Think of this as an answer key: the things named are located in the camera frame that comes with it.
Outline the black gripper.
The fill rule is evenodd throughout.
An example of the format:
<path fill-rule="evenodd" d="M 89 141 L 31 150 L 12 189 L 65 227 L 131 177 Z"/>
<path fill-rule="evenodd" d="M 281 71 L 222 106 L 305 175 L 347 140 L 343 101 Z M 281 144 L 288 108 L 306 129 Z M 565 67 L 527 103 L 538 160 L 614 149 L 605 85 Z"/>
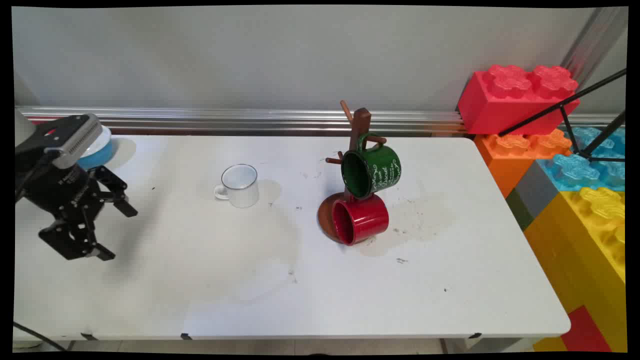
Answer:
<path fill-rule="evenodd" d="M 99 184 L 106 187 L 102 191 Z M 54 221 L 38 237 L 66 260 L 97 257 L 115 259 L 115 253 L 98 242 L 95 219 L 102 203 L 112 203 L 127 218 L 138 215 L 125 194 L 128 184 L 106 166 L 90 174 L 77 164 L 59 169 L 52 164 L 35 170 L 23 187 L 23 196 L 52 214 Z"/>

